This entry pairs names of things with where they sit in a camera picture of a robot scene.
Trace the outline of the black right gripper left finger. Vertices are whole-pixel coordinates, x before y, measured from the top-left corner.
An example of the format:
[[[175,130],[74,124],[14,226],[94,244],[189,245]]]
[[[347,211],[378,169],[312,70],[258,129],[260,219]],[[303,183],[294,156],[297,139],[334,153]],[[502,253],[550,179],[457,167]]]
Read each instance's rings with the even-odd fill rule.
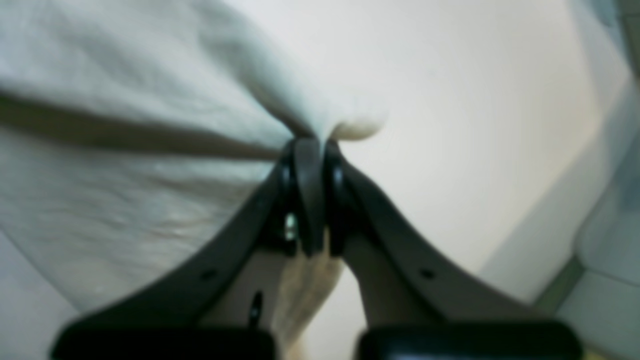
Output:
[[[68,324],[53,360],[278,360],[271,321],[282,271],[323,250],[322,154],[289,142],[237,214],[144,289]]]

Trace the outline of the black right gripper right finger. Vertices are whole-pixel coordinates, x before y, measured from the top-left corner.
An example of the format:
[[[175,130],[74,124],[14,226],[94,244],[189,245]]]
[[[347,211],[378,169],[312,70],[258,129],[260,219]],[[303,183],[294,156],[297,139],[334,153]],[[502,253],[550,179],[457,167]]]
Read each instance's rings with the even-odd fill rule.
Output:
[[[471,275],[326,144],[329,249],[355,276],[366,330],[357,360],[581,360],[574,331]]]

